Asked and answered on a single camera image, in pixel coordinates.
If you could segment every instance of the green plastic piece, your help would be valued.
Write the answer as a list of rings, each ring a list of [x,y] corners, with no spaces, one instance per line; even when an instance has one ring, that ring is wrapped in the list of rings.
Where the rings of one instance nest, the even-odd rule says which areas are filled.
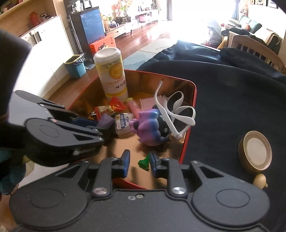
[[[149,171],[149,155],[143,160],[139,160],[138,165],[140,168]]]

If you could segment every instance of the white cabinet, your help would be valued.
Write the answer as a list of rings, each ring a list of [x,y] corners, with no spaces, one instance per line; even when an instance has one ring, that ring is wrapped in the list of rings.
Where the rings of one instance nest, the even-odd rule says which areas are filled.
[[[14,91],[20,89],[43,97],[57,84],[57,79],[52,69],[46,64],[43,49],[41,44],[35,40],[34,34],[34,30],[32,30],[30,34],[22,37],[22,39],[33,44],[33,48],[19,74]]]
[[[63,63],[73,55],[60,16],[40,24],[21,38],[33,47],[14,91],[20,89],[43,97],[68,74]]]
[[[44,50],[44,60],[50,65],[56,79],[60,81],[68,74],[63,63],[73,55],[61,18],[56,17],[35,28],[35,34]]]

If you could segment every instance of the red thermos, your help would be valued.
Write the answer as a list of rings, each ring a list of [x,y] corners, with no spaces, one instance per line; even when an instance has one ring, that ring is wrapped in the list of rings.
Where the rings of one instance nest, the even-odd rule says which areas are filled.
[[[37,25],[40,24],[37,15],[38,15],[38,14],[37,14],[35,11],[33,11],[33,12],[30,14],[30,21],[31,21],[31,24],[32,24],[33,27],[35,27],[35,26],[37,26]]]

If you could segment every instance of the chair backrest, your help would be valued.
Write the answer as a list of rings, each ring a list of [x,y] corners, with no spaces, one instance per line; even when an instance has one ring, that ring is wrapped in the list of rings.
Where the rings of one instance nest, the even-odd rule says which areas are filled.
[[[232,37],[232,41],[229,42],[229,47],[237,48],[238,45],[241,46],[241,50],[244,50],[244,47],[247,47],[247,52],[252,54],[260,54],[259,58],[265,57],[265,63],[269,64],[271,67],[276,69],[280,73],[284,73],[286,71],[285,65],[283,61],[268,47],[263,44],[257,42],[256,40],[249,38],[248,36],[238,35],[233,32],[229,32],[230,37]]]

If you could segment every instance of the pink marker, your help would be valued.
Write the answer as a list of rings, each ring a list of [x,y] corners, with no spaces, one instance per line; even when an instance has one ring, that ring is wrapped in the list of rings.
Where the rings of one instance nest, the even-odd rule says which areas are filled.
[[[139,120],[139,112],[141,112],[140,106],[137,104],[136,101],[132,97],[126,100],[127,106],[130,109],[131,113],[134,115],[135,118]]]

